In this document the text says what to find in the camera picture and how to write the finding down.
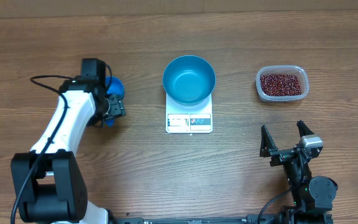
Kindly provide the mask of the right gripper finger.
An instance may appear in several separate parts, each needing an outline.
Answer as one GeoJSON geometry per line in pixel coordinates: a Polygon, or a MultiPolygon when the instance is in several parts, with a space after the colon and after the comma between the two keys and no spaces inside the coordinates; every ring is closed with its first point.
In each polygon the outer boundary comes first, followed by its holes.
{"type": "Polygon", "coordinates": [[[298,127],[299,134],[300,134],[301,138],[303,136],[308,136],[308,135],[314,134],[314,132],[312,132],[312,130],[309,127],[307,127],[307,125],[304,123],[304,121],[299,120],[299,121],[297,121],[296,125],[298,127]]]}
{"type": "Polygon", "coordinates": [[[272,136],[270,135],[266,125],[261,127],[261,145],[260,145],[260,157],[270,157],[272,152],[277,151],[278,147],[276,146],[272,136]]]}

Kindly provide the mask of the blue plastic scoop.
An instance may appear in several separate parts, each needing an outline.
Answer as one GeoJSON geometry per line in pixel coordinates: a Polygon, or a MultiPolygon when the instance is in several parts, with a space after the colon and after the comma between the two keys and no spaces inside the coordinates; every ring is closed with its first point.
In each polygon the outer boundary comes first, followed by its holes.
{"type": "MultiPolygon", "coordinates": [[[[117,95],[121,95],[122,96],[122,100],[124,98],[124,85],[122,84],[122,82],[120,81],[120,79],[116,78],[116,77],[107,77],[106,78],[106,84],[108,85],[108,90],[106,93],[106,97],[105,97],[105,102],[106,102],[106,108],[104,110],[104,112],[107,110],[107,101],[106,98],[108,97],[108,95],[115,93],[117,95]]],[[[108,127],[112,127],[115,123],[115,120],[113,121],[105,121],[103,119],[103,122],[105,125],[107,125],[108,127]]]]}

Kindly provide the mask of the blue bowl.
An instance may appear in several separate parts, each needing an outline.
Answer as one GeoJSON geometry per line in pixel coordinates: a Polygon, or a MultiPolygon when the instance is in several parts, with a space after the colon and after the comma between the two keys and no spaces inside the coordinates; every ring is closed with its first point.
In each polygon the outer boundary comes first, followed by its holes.
{"type": "Polygon", "coordinates": [[[166,66],[162,85],[166,94],[177,103],[196,105],[214,91],[216,73],[205,59],[196,55],[183,55],[166,66]]]}

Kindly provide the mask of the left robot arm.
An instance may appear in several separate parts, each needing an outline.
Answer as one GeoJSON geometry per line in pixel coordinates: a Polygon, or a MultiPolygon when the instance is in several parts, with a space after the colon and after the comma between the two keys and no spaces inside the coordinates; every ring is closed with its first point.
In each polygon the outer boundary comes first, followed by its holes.
{"type": "Polygon", "coordinates": [[[111,127],[126,115],[124,86],[97,58],[84,58],[81,73],[63,80],[43,135],[29,152],[11,160],[16,193],[11,223],[16,215],[26,223],[116,222],[110,210],[89,201],[76,153],[86,127],[111,127]]]}

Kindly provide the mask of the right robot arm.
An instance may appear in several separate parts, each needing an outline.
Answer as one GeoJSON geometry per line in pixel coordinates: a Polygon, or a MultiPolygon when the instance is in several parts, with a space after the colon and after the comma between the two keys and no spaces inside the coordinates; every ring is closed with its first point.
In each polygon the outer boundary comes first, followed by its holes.
{"type": "Polygon", "coordinates": [[[296,123],[300,141],[292,148],[279,150],[267,127],[261,127],[260,156],[269,157],[272,167],[282,166],[289,189],[268,201],[257,215],[257,223],[332,223],[338,185],[329,177],[312,176],[308,163],[323,150],[323,140],[304,121],[296,123]],[[286,206],[276,215],[265,211],[272,203],[291,194],[293,206],[286,206]]]}

